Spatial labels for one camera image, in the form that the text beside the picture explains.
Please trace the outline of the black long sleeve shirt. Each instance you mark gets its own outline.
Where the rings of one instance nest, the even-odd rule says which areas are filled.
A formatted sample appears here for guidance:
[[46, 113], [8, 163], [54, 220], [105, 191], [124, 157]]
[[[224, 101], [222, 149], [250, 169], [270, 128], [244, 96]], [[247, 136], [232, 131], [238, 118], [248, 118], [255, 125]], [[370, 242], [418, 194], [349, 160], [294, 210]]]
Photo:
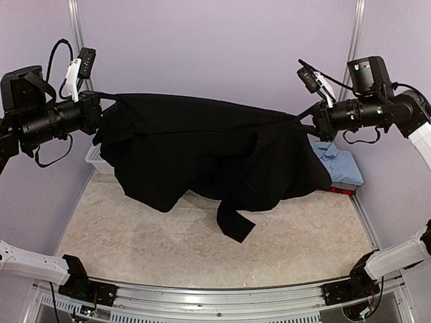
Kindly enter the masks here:
[[293, 116], [204, 98], [119, 94], [93, 143], [124, 193], [163, 213], [188, 191], [217, 200], [224, 235], [243, 242], [243, 211], [330, 187], [331, 177]]

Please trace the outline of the light blue shirt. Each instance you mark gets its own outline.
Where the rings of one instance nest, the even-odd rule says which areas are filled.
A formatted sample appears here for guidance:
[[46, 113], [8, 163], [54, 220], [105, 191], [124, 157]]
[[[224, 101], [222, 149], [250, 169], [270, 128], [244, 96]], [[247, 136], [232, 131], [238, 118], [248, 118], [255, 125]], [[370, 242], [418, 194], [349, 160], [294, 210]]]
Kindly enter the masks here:
[[350, 152], [338, 149], [332, 142], [311, 141], [310, 145], [326, 167], [333, 182], [353, 186], [363, 185], [363, 177]]

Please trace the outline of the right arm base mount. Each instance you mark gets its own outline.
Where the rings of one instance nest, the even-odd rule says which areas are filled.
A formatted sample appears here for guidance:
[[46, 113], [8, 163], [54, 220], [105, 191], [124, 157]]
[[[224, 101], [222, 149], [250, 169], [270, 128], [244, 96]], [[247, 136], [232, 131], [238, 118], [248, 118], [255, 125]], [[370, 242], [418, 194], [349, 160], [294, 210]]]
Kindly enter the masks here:
[[361, 299], [371, 296], [373, 293], [380, 293], [378, 280], [370, 278], [365, 270], [366, 261], [371, 255], [372, 252], [359, 259], [350, 271], [348, 279], [335, 283], [326, 283], [322, 286], [326, 306]]

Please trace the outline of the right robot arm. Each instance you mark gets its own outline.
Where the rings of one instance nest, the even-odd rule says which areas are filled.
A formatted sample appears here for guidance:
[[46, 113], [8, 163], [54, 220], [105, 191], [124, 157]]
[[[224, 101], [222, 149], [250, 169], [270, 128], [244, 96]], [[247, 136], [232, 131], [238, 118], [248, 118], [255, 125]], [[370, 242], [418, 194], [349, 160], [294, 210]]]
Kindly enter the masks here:
[[[297, 75], [310, 93], [322, 101], [294, 119], [294, 128], [321, 141], [332, 141], [338, 133], [355, 133], [372, 127], [377, 135], [392, 125], [416, 149], [426, 165], [430, 164], [430, 103], [416, 88], [392, 82], [382, 57], [372, 56], [347, 63], [354, 98], [337, 101], [329, 85], [331, 77], [305, 61]], [[344, 285], [346, 295], [358, 299], [370, 289], [371, 281], [400, 269], [411, 268], [430, 259], [430, 227], [410, 240], [383, 251], [363, 256], [350, 272]]]

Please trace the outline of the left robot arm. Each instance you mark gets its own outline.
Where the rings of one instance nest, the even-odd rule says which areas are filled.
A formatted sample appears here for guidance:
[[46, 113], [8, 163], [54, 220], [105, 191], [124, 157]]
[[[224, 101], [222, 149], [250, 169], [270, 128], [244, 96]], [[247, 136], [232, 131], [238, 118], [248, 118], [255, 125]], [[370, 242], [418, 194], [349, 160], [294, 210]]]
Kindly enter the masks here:
[[[98, 93], [84, 91], [76, 101], [58, 102], [57, 93], [44, 80], [40, 65], [6, 73], [1, 79], [1, 99], [2, 168], [19, 153], [38, 161], [43, 143], [71, 140], [75, 131], [93, 135], [102, 120]], [[94, 293], [93, 282], [75, 256], [47, 256], [1, 242], [1, 272], [69, 288], [80, 299], [90, 298]]]

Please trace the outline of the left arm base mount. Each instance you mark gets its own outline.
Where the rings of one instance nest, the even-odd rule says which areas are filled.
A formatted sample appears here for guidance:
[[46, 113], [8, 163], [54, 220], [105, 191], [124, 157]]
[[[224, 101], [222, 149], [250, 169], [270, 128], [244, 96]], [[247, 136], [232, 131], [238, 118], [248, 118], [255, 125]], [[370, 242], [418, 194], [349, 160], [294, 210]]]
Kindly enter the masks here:
[[112, 307], [117, 296], [118, 287], [110, 283], [91, 280], [76, 256], [63, 255], [69, 278], [59, 285], [58, 293], [73, 299], [96, 305]]

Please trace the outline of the white perforated plastic basket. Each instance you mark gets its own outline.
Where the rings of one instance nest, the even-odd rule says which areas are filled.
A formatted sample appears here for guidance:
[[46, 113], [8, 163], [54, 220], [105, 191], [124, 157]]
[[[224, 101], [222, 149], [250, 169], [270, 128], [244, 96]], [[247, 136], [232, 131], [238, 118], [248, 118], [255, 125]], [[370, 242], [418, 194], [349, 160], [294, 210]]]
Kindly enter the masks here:
[[114, 174], [114, 168], [100, 155], [101, 145], [91, 146], [86, 153], [85, 162], [92, 165], [100, 174]]

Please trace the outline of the red black plaid shirt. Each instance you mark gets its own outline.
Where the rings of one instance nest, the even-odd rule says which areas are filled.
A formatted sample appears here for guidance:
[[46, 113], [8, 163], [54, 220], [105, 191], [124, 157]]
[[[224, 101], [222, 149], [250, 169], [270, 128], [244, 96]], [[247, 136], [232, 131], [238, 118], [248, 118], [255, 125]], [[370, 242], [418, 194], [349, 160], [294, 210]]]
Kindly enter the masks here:
[[332, 185], [328, 188], [324, 188], [323, 191], [326, 192], [333, 192], [337, 194], [344, 194], [348, 196], [355, 196], [356, 195], [356, 189], [357, 186], [353, 184], [344, 184], [340, 182], [334, 182]]

